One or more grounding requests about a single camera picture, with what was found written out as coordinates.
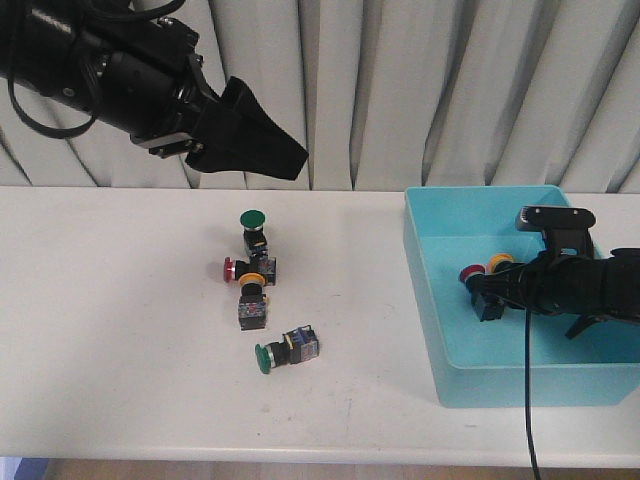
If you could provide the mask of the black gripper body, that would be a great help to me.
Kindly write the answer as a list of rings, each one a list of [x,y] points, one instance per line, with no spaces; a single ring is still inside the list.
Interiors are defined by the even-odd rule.
[[[99,20],[97,59],[102,103],[99,120],[162,158],[217,159],[211,105],[219,98],[206,84],[199,35],[178,19]]]
[[[554,269],[550,260],[516,262],[509,268],[509,307],[529,309],[536,314],[556,316],[562,313],[551,291]]]

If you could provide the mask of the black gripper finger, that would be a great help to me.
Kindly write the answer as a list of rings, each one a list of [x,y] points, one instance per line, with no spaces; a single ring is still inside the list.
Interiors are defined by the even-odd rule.
[[[472,277],[472,291],[492,295],[516,295],[520,290],[520,269]]]
[[[520,304],[509,302],[495,295],[482,295],[480,300],[480,311],[482,313],[503,313],[506,308],[515,310],[525,309],[525,307]]]
[[[187,155],[186,163],[201,173],[240,171],[295,180],[307,155],[242,155],[230,146],[238,117],[229,108],[210,107],[196,123],[194,139],[203,145]]]
[[[238,117],[230,146],[242,155],[307,155],[307,150],[265,112],[250,87],[232,76],[222,102]]]

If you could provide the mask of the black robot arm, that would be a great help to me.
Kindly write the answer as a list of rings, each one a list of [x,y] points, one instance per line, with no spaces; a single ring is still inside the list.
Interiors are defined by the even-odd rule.
[[[308,154],[231,78],[214,91],[198,34],[176,19],[179,3],[134,11],[126,1],[5,1],[1,74],[86,115],[49,127],[18,109],[37,133],[68,139],[104,122],[149,153],[182,154],[201,173],[241,171],[293,181]]]
[[[498,320],[504,309],[577,319],[565,336],[609,320],[639,323],[639,251],[620,248],[606,259],[554,256],[543,250],[530,262],[497,254],[488,265],[473,264],[459,274],[481,321]]]

